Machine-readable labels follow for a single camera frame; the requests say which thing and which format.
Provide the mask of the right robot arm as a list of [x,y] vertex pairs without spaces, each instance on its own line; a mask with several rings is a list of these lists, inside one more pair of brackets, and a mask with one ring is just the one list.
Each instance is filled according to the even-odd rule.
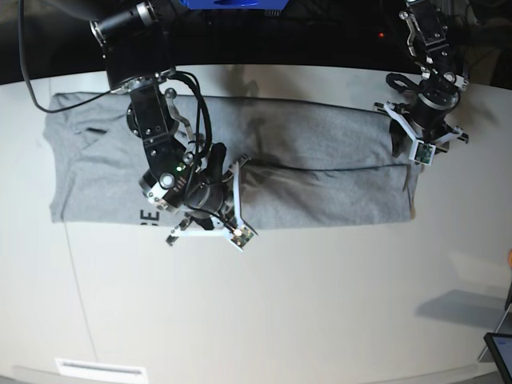
[[255,236],[242,218],[246,154],[213,139],[199,84],[167,50],[168,10],[159,1],[57,1],[89,24],[106,64],[100,94],[56,94],[43,135],[55,160],[56,222],[168,222],[181,237]]

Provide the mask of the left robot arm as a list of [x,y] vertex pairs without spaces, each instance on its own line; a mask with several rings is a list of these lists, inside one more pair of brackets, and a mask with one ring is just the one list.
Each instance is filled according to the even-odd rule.
[[430,166],[436,154],[449,150],[452,141],[469,141],[463,128],[446,122],[467,88],[467,70],[450,46],[444,17],[432,2],[407,1],[398,16],[407,25],[408,55],[422,79],[416,83],[389,73],[386,84],[407,102],[375,103],[374,110],[390,118],[392,155],[406,151],[413,163]]

